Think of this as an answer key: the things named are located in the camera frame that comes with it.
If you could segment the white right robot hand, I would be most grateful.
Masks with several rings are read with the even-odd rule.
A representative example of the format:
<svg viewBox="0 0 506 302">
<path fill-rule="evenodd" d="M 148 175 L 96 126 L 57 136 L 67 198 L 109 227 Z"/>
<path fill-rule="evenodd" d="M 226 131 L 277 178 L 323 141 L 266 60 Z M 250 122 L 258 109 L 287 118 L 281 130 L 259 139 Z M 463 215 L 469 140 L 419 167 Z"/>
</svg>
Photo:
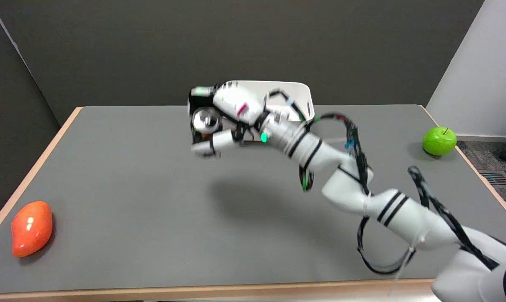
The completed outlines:
<svg viewBox="0 0 506 302">
<path fill-rule="evenodd" d="M 191 151 L 199 157 L 217 157 L 224 149 L 241 146 L 246 132 L 259 133 L 270 114 L 251 91 L 228 83 L 192 88 L 187 105 Z"/>
</svg>

